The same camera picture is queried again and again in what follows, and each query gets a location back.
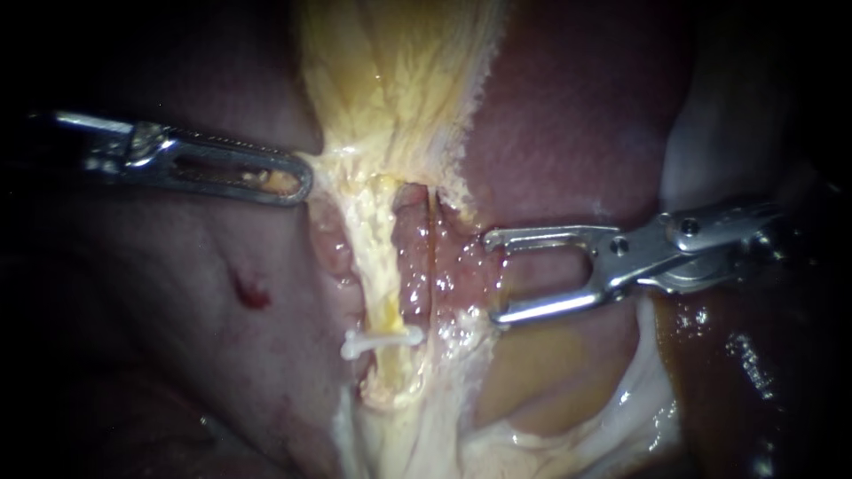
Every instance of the white surgical suture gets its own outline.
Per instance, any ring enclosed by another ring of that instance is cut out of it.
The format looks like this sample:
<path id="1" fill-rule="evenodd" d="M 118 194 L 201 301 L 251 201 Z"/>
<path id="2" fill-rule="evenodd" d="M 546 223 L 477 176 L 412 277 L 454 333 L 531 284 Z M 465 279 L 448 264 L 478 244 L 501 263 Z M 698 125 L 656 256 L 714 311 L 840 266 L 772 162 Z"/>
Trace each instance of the white surgical suture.
<path id="1" fill-rule="evenodd" d="M 358 359 L 361 353 L 382 346 L 416 346 L 423 342 L 423 330 L 419 326 L 406 326 L 404 333 L 359 333 L 347 331 L 346 341 L 340 348 L 340 357 L 346 361 Z"/>

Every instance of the red blood stain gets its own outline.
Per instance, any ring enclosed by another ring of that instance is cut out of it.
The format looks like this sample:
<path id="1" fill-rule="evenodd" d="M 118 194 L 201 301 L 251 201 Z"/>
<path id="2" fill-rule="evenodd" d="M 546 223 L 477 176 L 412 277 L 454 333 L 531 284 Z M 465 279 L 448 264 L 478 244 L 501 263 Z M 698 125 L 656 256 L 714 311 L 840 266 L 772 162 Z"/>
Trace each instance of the red blood stain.
<path id="1" fill-rule="evenodd" d="M 231 282 L 233 283 L 234 293 L 237 294 L 237 298 L 246 308 L 262 310 L 272 303 L 269 291 L 261 278 L 257 276 L 246 278 L 239 272 L 231 270 Z"/>

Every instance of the blood spot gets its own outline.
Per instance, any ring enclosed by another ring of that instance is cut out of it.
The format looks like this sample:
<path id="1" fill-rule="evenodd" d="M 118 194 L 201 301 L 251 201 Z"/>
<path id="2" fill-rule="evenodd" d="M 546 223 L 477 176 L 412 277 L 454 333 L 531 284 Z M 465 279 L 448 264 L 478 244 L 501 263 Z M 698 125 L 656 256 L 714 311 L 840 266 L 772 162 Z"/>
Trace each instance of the blood spot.
<path id="1" fill-rule="evenodd" d="M 251 310 L 262 310 L 272 303 L 269 290 L 262 278 L 257 276 L 246 278 L 237 271 L 231 270 L 233 291 L 237 294 L 243 306 Z"/>

